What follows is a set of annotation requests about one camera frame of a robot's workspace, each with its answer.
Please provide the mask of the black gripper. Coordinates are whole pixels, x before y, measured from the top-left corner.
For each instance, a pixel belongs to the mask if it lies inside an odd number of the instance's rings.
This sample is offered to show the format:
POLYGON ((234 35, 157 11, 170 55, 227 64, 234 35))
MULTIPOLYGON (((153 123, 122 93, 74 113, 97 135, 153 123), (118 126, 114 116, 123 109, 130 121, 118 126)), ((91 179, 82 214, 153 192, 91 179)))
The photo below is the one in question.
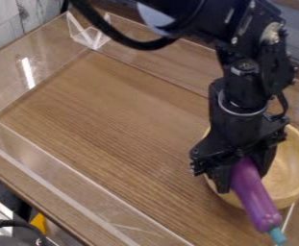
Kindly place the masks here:
POLYGON ((289 124, 285 112, 268 113, 269 104, 258 111, 233 108, 225 84, 223 79, 210 84, 211 129, 189 153, 193 174, 213 177, 219 194, 230 192, 233 166, 242 157, 253 158, 261 177, 268 175, 289 124))

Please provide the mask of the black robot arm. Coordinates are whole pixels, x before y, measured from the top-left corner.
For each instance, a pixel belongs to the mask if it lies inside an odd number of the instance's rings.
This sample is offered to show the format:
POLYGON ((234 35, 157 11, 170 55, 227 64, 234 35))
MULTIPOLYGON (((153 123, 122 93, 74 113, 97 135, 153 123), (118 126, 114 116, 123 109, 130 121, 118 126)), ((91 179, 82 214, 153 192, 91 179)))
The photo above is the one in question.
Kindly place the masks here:
POLYGON ((89 22, 119 44, 143 51, 194 37, 215 46, 223 77, 209 87, 210 131, 190 150, 191 170, 207 175, 219 193, 231 189, 231 170, 243 157, 265 176, 289 117, 269 112, 277 99, 286 110, 284 90, 297 67, 288 53, 288 30, 281 10, 268 0, 135 0, 139 14, 161 35, 139 41, 103 18, 90 0, 71 0, 89 22))

